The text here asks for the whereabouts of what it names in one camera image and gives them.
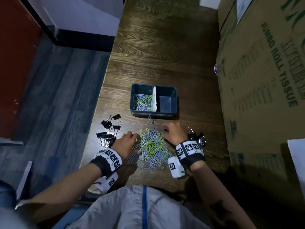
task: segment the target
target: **red wall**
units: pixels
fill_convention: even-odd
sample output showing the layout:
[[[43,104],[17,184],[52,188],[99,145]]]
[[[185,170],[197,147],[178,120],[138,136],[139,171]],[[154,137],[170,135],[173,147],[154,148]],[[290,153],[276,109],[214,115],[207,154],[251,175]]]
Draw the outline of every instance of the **red wall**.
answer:
[[[0,0],[0,137],[14,133],[40,34],[19,0]]]

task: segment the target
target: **person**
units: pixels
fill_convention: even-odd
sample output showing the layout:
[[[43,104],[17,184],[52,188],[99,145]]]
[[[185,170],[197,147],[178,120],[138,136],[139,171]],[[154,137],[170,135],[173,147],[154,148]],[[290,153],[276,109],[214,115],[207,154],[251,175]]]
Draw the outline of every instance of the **person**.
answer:
[[[188,142],[180,122],[168,122],[164,127],[167,133],[162,134],[162,137],[180,151],[180,148]],[[122,160],[139,153],[132,149],[137,137],[138,134],[132,132],[124,134],[115,141],[111,151]],[[256,228],[242,207],[207,166],[202,153],[191,155],[176,153],[181,164],[189,166],[209,217],[221,225],[233,223],[237,228]],[[108,159],[105,159],[106,154],[103,155],[104,157],[97,156],[89,164],[28,200],[22,206],[23,211],[27,213],[28,222],[37,225],[66,212],[98,178],[111,175],[113,168],[106,162]],[[10,228],[14,228],[12,224],[17,223],[18,220],[20,219],[10,220]],[[131,185],[98,198],[78,220],[67,227],[67,229],[72,228],[212,228],[212,226],[209,226],[207,221],[196,218],[181,203],[159,190]]]

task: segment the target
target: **plastic container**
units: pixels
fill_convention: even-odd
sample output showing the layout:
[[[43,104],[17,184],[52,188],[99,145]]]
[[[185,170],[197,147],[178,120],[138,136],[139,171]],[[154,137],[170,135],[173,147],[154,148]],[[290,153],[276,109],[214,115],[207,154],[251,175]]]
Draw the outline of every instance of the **plastic container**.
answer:
[[[154,86],[156,87],[157,111],[151,112],[151,119],[167,119],[177,113],[177,89],[175,87],[133,84],[129,104],[133,116],[148,118],[148,111],[133,109],[133,96],[135,94],[152,95]]]

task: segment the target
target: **tattoo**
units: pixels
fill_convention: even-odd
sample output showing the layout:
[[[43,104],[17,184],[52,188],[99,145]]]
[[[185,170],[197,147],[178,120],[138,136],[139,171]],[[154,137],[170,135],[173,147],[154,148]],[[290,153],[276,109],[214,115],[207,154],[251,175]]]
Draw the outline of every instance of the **tattoo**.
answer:
[[[216,213],[216,216],[221,220],[224,221],[225,217],[228,214],[231,214],[230,211],[226,210],[223,206],[223,200],[218,200],[214,204],[210,204],[209,207]]]

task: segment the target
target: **blue stripe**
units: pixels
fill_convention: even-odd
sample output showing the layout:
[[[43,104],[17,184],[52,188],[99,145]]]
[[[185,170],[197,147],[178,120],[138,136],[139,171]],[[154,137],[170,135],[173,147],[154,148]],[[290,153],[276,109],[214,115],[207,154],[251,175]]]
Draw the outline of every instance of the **blue stripe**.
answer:
[[[148,229],[147,185],[143,185],[142,228]]]

